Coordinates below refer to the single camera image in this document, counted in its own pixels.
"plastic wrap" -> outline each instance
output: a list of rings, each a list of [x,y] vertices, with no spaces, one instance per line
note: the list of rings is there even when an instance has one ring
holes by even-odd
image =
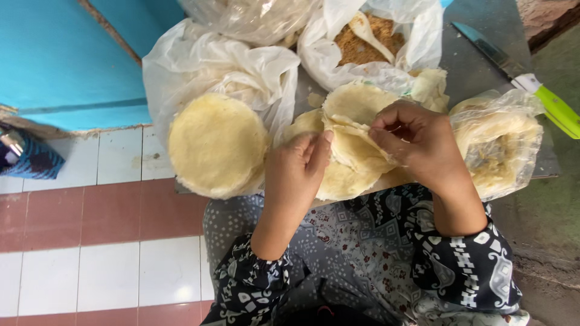
[[[394,64],[348,63],[338,67],[342,55],[334,39],[358,10],[394,20],[394,32],[405,38]],[[442,34],[439,0],[325,0],[298,40],[298,55],[312,79],[328,91],[363,78],[399,96],[411,95],[415,77],[408,72],[438,67]]]
[[[166,146],[169,125],[196,97],[222,93],[258,113],[276,144],[292,123],[300,59],[280,46],[251,49],[185,19],[143,58],[149,114]]]
[[[529,184],[543,134],[534,117],[543,112],[536,96],[519,89],[485,92],[451,110],[455,140],[483,201]]]
[[[320,0],[179,0],[196,23],[256,46],[293,37]]]

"woman's left hand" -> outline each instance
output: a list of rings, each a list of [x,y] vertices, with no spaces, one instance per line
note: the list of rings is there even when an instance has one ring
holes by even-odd
[[[277,260],[286,250],[320,188],[333,137],[303,133],[268,155],[264,210],[251,242],[259,258]]]

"gray metal table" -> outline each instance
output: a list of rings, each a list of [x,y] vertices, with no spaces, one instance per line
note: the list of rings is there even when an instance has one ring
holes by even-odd
[[[465,23],[480,30],[512,58],[531,70],[530,49],[515,0],[455,0],[445,10],[443,57],[440,64],[441,68],[448,71],[445,93],[450,96],[449,108],[490,89],[505,93],[514,88],[465,37],[458,37],[459,32],[450,24],[451,21]],[[314,82],[300,66],[295,115],[312,110],[306,99],[310,93],[325,95],[328,92]],[[546,128],[544,130],[533,178],[549,178],[560,174],[552,137]],[[177,181],[175,184],[178,193],[189,192]]]

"spoon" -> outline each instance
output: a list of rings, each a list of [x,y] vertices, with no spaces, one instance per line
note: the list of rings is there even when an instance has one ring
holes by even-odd
[[[349,22],[349,27],[353,33],[361,38],[363,41],[369,43],[373,48],[377,49],[388,61],[393,64],[395,62],[395,56],[379,42],[378,39],[372,34],[371,24],[365,14],[358,11],[352,20]]]

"brown filling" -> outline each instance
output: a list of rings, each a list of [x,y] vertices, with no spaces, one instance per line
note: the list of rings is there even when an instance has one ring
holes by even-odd
[[[393,34],[393,21],[368,13],[366,15],[376,39],[386,46],[393,55],[397,56],[397,52],[405,44],[405,39],[401,33]],[[375,61],[387,61],[377,49],[359,39],[348,25],[342,28],[342,31],[340,31],[334,41],[342,52],[342,60],[338,63],[339,66],[344,66],[347,63],[365,64]]]

